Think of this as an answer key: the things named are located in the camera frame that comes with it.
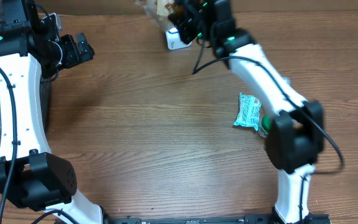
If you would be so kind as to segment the green lid white jar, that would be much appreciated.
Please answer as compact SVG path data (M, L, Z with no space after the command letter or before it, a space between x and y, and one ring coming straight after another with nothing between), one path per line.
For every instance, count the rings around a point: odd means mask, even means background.
M264 115L262 119L259 121L259 128L257 133L263 137L267 138L271 129L272 122L268 115Z

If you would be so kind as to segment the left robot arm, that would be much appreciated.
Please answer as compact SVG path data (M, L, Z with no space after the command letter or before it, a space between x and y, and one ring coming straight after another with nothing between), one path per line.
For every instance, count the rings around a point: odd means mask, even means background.
M90 61L84 34L60 35L56 14L39 17L33 1L2 2L0 30L1 202L29 208L64 223L109 223L102 207L77 187L72 164L48 145L40 84L61 70Z

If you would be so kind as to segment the snack packet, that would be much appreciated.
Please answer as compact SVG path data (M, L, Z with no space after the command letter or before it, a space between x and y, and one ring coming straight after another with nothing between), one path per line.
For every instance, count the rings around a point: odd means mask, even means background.
M168 16L173 12L175 0L135 0L135 4L142 7L145 13L152 18L162 31L174 27Z

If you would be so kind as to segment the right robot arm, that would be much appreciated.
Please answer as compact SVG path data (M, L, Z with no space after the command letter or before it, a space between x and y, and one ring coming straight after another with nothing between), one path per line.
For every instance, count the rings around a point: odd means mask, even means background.
M297 93L269 62L248 30L238 28L231 3L176 0L168 19L180 38L209 42L216 61L241 78L260 100L270 129L265 151L278 169L278 197L271 223L324 223L326 215L308 209L311 175L323 150L323 109Z

